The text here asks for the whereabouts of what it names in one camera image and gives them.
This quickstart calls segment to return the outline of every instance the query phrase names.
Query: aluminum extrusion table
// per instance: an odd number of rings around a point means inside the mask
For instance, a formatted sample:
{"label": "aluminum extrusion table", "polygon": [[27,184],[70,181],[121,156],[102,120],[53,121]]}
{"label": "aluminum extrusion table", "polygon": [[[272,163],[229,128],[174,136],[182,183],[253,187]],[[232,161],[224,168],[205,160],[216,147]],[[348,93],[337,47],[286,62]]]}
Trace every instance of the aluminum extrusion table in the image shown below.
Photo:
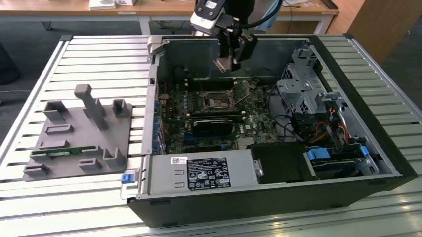
{"label": "aluminum extrusion table", "polygon": [[[417,173],[422,174],[422,114],[354,39],[320,36]],[[422,232],[422,178],[350,207],[261,218],[149,228],[121,196],[121,174],[25,182],[47,100],[82,106],[74,87],[90,83],[102,104],[125,98],[134,108],[129,168],[141,165],[149,83],[148,36],[74,36],[61,41],[0,148],[2,236],[344,236]]]}

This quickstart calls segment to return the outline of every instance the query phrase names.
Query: blue clip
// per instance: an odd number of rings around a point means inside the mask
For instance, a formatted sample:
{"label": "blue clip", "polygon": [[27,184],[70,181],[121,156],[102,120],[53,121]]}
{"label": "blue clip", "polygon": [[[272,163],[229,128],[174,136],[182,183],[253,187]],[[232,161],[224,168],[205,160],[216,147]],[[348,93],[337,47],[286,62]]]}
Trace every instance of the blue clip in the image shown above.
{"label": "blue clip", "polygon": [[314,153],[312,151],[306,152],[306,154],[309,155],[310,160],[316,159]]}
{"label": "blue clip", "polygon": [[122,174],[122,184],[131,184],[135,182],[135,174]]}
{"label": "blue clip", "polygon": [[328,148],[313,148],[308,152],[308,155],[309,155],[310,160],[332,158]]}
{"label": "blue clip", "polygon": [[369,149],[367,146],[361,146],[361,151],[365,157],[368,157],[371,155]]}

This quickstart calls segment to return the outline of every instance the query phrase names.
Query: power supply label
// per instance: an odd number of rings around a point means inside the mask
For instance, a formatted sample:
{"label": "power supply label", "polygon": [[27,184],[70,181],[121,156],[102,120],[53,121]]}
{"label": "power supply label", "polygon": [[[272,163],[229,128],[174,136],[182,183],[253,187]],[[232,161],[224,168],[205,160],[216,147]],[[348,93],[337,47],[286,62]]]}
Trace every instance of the power supply label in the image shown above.
{"label": "power supply label", "polygon": [[190,190],[230,187],[226,157],[188,160],[188,180]]}

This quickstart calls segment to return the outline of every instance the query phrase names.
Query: yellow wire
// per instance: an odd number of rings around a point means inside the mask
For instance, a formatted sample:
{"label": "yellow wire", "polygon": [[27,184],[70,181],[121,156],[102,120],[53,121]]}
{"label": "yellow wire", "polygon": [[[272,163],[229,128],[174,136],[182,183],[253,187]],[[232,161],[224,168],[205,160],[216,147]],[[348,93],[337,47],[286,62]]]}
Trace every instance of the yellow wire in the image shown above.
{"label": "yellow wire", "polygon": [[316,138],[316,140],[312,141],[312,143],[320,141],[322,138],[325,138],[325,136],[328,135],[329,133],[325,132],[318,138]]}

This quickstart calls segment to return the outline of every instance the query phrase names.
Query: barcode sticker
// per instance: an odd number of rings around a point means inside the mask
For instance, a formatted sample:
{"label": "barcode sticker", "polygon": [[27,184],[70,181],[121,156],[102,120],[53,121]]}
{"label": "barcode sticker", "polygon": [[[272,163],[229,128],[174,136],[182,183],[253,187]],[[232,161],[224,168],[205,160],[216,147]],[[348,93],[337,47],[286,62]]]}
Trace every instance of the barcode sticker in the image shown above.
{"label": "barcode sticker", "polygon": [[188,157],[173,157],[172,164],[186,164]]}

